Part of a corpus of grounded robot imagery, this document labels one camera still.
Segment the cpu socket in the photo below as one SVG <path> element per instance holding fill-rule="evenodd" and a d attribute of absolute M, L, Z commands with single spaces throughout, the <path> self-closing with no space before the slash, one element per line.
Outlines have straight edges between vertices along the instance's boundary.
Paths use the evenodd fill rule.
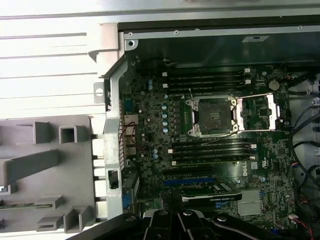
<path fill-rule="evenodd" d="M 243 118 L 244 100 L 265 97 L 271 111 L 267 129 L 248 129 Z M 185 101 L 191 107 L 192 129 L 187 134 L 197 138 L 224 137 L 243 132 L 275 131 L 280 117 L 280 108 L 273 93 L 234 97 L 231 95 L 196 96 Z"/>
<path fill-rule="evenodd" d="M 234 120 L 237 100 L 230 95 L 196 96 L 185 101 L 192 108 L 189 136 L 206 138 L 225 136 L 238 131 Z"/>

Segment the connector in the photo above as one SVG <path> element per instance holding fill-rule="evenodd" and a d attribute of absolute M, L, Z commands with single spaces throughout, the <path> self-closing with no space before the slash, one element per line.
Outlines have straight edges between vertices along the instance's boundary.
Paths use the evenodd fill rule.
<path fill-rule="evenodd" d="M 298 219 L 299 217 L 298 217 L 297 215 L 295 215 L 294 213 L 291 213 L 291 214 L 289 214 L 288 218 L 289 218 L 290 220 L 296 220 L 296 219 Z"/>

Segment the white sticker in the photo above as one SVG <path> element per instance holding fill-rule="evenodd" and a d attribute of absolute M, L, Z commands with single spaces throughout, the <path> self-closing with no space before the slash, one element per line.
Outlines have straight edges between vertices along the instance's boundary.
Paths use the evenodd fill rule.
<path fill-rule="evenodd" d="M 252 170 L 258 169 L 258 162 L 257 161 L 252 161 L 251 162 L 251 169 Z"/>
<path fill-rule="evenodd" d="M 243 43 L 256 43 L 256 42 L 263 42 L 269 36 L 246 36 L 242 42 Z"/>

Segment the screw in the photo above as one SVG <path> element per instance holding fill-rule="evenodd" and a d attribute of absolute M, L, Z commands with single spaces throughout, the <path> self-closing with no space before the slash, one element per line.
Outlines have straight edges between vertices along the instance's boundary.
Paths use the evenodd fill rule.
<path fill-rule="evenodd" d="M 185 215 L 185 216 L 191 216 L 192 215 L 192 211 L 184 211 L 183 212 L 183 215 Z"/>
<path fill-rule="evenodd" d="M 227 218 L 225 216 L 218 216 L 216 218 L 219 222 L 226 222 L 227 221 Z"/>
<path fill-rule="evenodd" d="M 130 216 L 126 219 L 127 222 L 133 222 L 136 218 L 134 216 Z"/>
<path fill-rule="evenodd" d="M 167 211 L 161 211 L 161 212 L 159 212 L 159 215 L 160 215 L 160 216 L 165 216 L 165 215 L 167 215 L 167 214 L 168 214 Z"/>

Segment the motherboard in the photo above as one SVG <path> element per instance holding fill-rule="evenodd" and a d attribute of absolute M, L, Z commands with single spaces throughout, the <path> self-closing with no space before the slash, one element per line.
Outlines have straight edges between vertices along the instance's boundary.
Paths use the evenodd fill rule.
<path fill-rule="evenodd" d="M 139 169 L 139 193 L 124 207 L 159 209 L 160 192 L 174 189 L 206 218 L 293 228 L 285 77 L 275 65 L 138 74 L 121 93 L 119 134 Z"/>

